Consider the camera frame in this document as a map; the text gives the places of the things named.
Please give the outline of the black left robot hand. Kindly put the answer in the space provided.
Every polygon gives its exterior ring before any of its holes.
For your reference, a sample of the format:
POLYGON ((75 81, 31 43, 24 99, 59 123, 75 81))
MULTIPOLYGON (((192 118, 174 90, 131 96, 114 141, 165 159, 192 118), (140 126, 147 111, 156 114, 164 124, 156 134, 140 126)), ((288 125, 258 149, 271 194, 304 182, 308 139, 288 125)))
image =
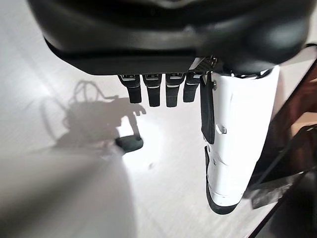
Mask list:
POLYGON ((49 49, 92 75, 185 73, 197 58, 252 75, 294 57, 314 0, 30 0, 49 49))

